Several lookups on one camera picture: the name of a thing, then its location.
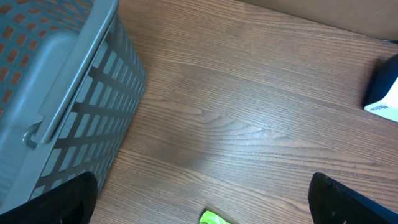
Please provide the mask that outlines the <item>green snack packet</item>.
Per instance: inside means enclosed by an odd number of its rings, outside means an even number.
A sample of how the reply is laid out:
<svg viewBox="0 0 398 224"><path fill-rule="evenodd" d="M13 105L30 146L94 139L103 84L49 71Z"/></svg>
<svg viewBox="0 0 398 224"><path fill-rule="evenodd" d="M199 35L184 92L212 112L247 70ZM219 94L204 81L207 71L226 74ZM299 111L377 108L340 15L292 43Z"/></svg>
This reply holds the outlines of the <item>green snack packet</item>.
<svg viewBox="0 0 398 224"><path fill-rule="evenodd" d="M205 210L199 219L199 224L231 224L231 222L211 210Z"/></svg>

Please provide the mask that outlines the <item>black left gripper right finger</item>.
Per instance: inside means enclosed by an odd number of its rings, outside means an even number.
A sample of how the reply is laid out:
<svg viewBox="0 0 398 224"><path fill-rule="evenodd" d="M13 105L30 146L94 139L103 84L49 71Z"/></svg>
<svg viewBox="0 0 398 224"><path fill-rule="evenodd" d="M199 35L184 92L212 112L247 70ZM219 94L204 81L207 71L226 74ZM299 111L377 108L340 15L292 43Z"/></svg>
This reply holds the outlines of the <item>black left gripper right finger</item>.
<svg viewBox="0 0 398 224"><path fill-rule="evenodd" d="M397 213L321 173L314 173L308 191L315 224L397 223Z"/></svg>

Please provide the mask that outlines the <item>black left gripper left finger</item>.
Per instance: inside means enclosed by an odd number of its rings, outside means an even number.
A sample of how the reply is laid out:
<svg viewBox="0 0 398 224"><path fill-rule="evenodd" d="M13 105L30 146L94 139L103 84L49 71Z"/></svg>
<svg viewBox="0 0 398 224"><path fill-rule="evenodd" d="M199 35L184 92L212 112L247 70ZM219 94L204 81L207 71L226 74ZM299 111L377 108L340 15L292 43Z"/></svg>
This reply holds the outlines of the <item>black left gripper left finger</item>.
<svg viewBox="0 0 398 224"><path fill-rule="evenodd" d="M89 223L98 197L94 173L84 172L1 214L1 224Z"/></svg>

